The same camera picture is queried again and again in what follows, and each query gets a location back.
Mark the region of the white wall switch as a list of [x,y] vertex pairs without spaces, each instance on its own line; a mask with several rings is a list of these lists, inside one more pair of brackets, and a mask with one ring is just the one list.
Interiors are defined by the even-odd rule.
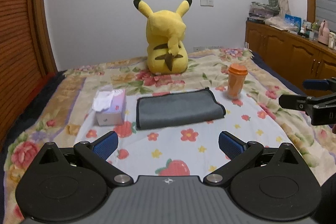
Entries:
[[202,7],[213,7],[214,1],[213,0],[200,0],[200,5]]

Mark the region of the purple and grey towel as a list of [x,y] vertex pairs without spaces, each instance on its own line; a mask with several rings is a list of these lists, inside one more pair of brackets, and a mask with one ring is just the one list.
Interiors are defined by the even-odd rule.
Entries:
[[139,130],[151,130],[222,119],[225,115],[225,107],[205,88],[139,98],[136,125]]

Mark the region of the yellow Pikachu plush toy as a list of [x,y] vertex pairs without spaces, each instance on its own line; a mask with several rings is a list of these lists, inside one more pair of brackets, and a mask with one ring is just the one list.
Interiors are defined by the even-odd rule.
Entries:
[[183,73],[188,67],[188,54],[183,45],[186,25],[182,17],[193,0],[184,0],[176,11],[153,12],[142,0],[134,0],[135,8],[147,18],[147,67],[154,75]]

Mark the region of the purple tissue box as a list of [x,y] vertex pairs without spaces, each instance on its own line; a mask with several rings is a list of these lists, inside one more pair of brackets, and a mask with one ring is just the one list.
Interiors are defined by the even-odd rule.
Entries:
[[117,126],[124,122],[126,111],[125,89],[106,85],[98,89],[92,102],[99,126]]

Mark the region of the white floral cloth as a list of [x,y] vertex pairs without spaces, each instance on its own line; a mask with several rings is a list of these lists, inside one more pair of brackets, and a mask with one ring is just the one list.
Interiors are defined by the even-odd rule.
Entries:
[[109,131],[118,135],[118,147],[107,159],[134,180],[140,175],[187,176],[204,178],[229,162],[220,150],[219,134],[228,131],[244,142],[257,141],[264,147],[279,147],[289,142],[284,130],[245,92],[231,101],[220,88],[211,90],[226,109],[223,119],[178,127],[139,130],[136,127],[136,104],[139,96],[126,98],[122,125],[98,126],[93,112],[87,114],[75,142],[93,142]]

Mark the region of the beige floral bedspread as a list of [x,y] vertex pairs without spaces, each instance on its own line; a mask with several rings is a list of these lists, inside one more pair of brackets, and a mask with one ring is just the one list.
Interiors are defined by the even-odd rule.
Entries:
[[[70,69],[57,79],[53,94],[42,94],[29,114],[38,117],[31,126],[15,130],[15,139],[1,160],[1,223],[20,223],[22,214],[15,200],[15,188],[37,152],[47,141],[60,147],[76,142],[80,127],[91,110],[99,88],[112,85],[125,89],[127,96],[162,96],[204,88],[220,88],[226,98],[238,101],[243,92],[252,98],[284,130],[301,153],[318,182],[323,184],[335,173],[335,135],[329,126],[314,127],[299,111],[279,106],[278,98],[294,88],[262,67],[258,56],[247,49],[206,50],[189,55],[189,67],[180,75],[155,76],[146,67],[146,59],[136,57],[93,66]],[[228,68],[244,65],[248,70],[237,99],[227,95]]]

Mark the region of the wooden sideboard cabinet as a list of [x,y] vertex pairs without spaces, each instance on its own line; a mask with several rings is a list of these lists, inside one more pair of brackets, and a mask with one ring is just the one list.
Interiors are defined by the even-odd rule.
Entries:
[[319,97],[331,93],[307,90],[302,83],[306,79],[335,77],[335,50],[302,36],[250,21],[246,22],[245,42],[268,67],[305,94]]

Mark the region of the blue box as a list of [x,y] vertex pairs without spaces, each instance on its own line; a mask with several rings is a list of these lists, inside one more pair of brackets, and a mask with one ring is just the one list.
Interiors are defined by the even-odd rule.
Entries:
[[295,32],[301,30],[302,19],[300,17],[286,14],[284,20],[291,30]]

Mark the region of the wooden headboard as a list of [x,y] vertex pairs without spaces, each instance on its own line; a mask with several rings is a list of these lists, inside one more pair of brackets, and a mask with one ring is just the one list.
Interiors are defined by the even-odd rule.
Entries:
[[1,142],[57,73],[44,0],[1,0]]

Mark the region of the pink bottle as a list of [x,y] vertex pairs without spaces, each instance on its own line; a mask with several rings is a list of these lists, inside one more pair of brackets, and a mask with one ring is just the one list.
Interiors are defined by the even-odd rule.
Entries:
[[323,20],[318,30],[318,42],[328,46],[329,33],[330,33],[329,24],[326,20]]

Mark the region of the stack of magazines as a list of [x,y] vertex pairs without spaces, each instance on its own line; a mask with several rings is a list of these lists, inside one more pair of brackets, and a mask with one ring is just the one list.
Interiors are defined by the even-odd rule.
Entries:
[[266,19],[278,16],[279,13],[280,8],[278,6],[270,6],[260,2],[251,2],[247,21],[264,24]]

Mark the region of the orange lidded cup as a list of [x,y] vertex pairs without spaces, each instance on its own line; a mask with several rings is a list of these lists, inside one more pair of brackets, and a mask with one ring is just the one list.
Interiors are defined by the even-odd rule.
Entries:
[[248,70],[244,65],[231,64],[228,68],[227,95],[231,99],[237,99],[243,89]]

